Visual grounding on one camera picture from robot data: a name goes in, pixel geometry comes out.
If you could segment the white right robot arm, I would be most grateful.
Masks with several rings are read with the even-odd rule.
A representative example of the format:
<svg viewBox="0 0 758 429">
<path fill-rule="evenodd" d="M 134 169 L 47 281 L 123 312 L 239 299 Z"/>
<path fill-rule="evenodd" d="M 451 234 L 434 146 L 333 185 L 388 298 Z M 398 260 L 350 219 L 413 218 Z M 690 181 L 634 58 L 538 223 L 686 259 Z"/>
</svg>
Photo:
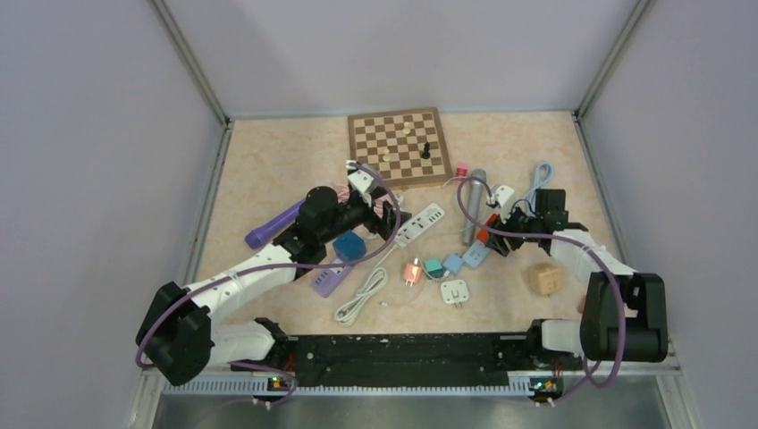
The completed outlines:
<svg viewBox="0 0 758 429">
<path fill-rule="evenodd" d="M 487 199 L 497 209 L 486 223 L 485 245 L 502 256 L 534 242 L 585 285 L 578 320 L 535 320 L 524 344 L 526 361 L 547 368 L 560 353 L 593 361 L 621 358 L 657 363 L 668 356 L 665 285 L 655 273 L 639 273 L 597 243 L 582 223 L 572 222 L 562 189 L 539 189 L 529 212 L 512 188 L 500 185 Z"/>
</svg>

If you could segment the red cube socket adapter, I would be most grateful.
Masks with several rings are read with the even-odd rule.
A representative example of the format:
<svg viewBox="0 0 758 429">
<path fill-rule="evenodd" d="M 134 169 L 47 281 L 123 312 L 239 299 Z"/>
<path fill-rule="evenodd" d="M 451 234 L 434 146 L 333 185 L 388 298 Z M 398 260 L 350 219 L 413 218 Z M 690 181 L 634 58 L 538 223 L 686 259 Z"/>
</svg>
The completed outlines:
<svg viewBox="0 0 758 429">
<path fill-rule="evenodd" d="M 492 227 L 493 224 L 498 220 L 498 218 L 499 218 L 498 214 L 496 213 L 491 214 L 489 218 L 484 222 L 484 226 Z M 486 244 L 487 241 L 489 240 L 489 231 L 486 229 L 480 229 L 476 235 L 476 239 L 479 242 Z"/>
</svg>

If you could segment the blue cube socket adapter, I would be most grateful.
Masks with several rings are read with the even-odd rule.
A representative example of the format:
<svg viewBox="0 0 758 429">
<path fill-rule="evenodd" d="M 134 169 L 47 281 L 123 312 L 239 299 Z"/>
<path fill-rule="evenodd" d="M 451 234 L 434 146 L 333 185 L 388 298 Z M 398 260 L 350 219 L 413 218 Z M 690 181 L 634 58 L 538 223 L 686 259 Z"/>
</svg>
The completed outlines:
<svg viewBox="0 0 758 429">
<path fill-rule="evenodd" d="M 366 255 L 366 242 L 353 231 L 347 231 L 333 241 L 335 255 L 342 262 L 352 262 Z"/>
</svg>

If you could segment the wooden cube socket adapter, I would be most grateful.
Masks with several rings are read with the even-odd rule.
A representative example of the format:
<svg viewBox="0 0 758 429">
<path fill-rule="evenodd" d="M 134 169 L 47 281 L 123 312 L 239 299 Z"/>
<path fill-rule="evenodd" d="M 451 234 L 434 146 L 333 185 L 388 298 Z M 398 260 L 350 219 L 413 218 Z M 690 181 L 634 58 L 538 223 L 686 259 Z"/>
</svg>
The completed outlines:
<svg viewBox="0 0 758 429">
<path fill-rule="evenodd" d="M 530 266 L 527 277 L 530 289 L 541 296 L 551 295 L 563 287 L 561 270 L 552 263 L 543 262 Z"/>
</svg>

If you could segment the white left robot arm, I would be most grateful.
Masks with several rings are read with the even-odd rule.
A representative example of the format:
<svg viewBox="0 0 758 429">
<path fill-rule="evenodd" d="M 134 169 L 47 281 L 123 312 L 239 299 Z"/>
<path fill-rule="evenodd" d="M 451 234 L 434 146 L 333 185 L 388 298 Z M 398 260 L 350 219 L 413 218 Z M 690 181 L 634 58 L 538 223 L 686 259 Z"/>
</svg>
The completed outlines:
<svg viewBox="0 0 758 429">
<path fill-rule="evenodd" d="M 255 322 L 242 336 L 229 337 L 219 324 L 269 290 L 323 267 L 327 244 L 342 234 L 363 226 L 389 243 L 411 217 L 382 187 L 350 188 L 344 201 L 334 189 L 316 187 L 296 208 L 278 236 L 251 258 L 204 281 L 159 287 L 136 334 L 136 364 L 156 368 L 174 386 L 215 363 L 249 359 L 265 369 L 281 366 L 287 347 L 271 329 Z"/>
</svg>

